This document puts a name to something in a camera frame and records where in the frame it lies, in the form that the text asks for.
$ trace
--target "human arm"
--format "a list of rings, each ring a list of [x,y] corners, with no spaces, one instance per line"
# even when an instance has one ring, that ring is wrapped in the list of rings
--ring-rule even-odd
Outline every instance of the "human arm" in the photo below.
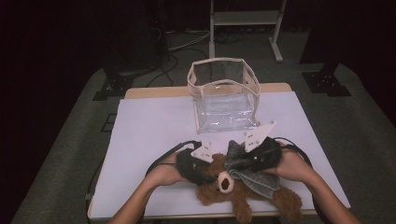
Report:
[[[176,153],[163,160],[163,163],[176,163]],[[122,206],[122,208],[108,222],[109,224],[135,224],[149,201],[151,193],[159,186],[169,186],[176,182],[187,181],[173,165],[157,165],[142,180],[137,189]]]
[[[304,183],[316,199],[320,209],[332,223],[360,223],[341,203],[323,178],[294,151],[284,150],[279,165],[264,172]]]

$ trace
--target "transparent container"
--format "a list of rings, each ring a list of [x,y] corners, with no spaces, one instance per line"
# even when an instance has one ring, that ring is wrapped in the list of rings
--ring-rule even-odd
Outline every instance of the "transparent container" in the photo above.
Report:
[[[260,84],[242,59],[212,58],[192,64],[187,75],[198,133],[248,130],[260,126],[256,111]]]

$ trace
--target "teddy bear snout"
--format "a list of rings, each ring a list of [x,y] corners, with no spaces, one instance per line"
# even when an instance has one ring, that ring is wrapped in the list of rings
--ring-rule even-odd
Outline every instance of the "teddy bear snout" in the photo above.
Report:
[[[222,193],[229,193],[233,191],[233,178],[228,174],[227,171],[219,174],[218,181],[218,188]]]

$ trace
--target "white shelf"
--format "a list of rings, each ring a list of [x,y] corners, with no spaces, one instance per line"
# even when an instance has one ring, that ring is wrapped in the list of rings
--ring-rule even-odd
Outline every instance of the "white shelf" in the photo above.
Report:
[[[215,12],[214,25],[276,24],[278,10]]]

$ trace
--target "hand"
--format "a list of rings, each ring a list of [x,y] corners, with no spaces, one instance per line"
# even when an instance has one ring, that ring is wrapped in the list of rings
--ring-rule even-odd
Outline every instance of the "hand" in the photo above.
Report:
[[[318,175],[298,153],[291,149],[283,150],[282,159],[277,167],[264,170],[264,172],[305,184]]]
[[[160,164],[152,169],[145,177],[145,181],[150,181],[151,185],[155,187],[169,186],[176,182],[189,182],[178,172],[176,161],[177,152],[164,159]]]

